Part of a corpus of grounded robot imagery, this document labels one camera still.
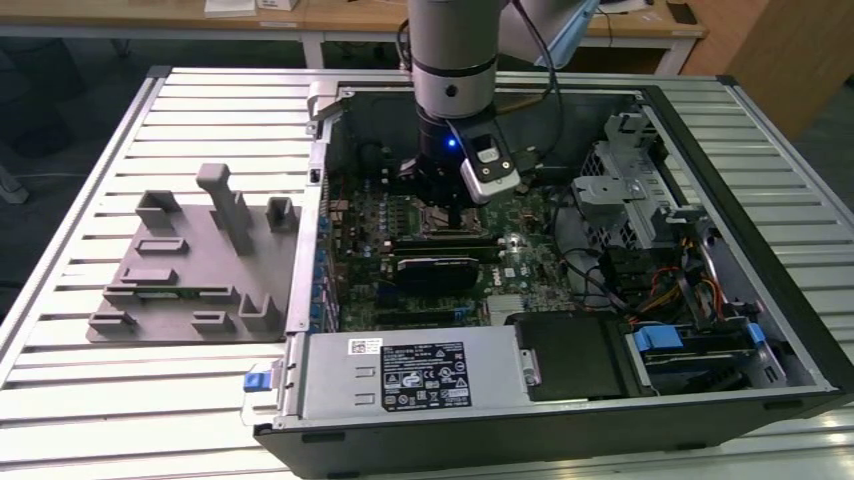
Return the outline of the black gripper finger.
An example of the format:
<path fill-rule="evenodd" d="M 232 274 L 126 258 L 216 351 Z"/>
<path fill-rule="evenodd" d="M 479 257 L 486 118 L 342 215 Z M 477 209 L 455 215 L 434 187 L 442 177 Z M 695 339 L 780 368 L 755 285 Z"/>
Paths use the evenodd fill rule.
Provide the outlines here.
<path fill-rule="evenodd" d="M 419 155 L 401 164 L 399 179 L 407 183 L 421 201 L 447 214 L 447 225 L 457 227 L 457 187 L 437 163 Z"/>
<path fill-rule="evenodd" d="M 458 160 L 449 160 L 443 164 L 443 192 L 446 194 L 443 202 L 451 228 L 462 227 L 462 212 L 471 207 L 469 190 L 459 167 L 461 162 Z"/>

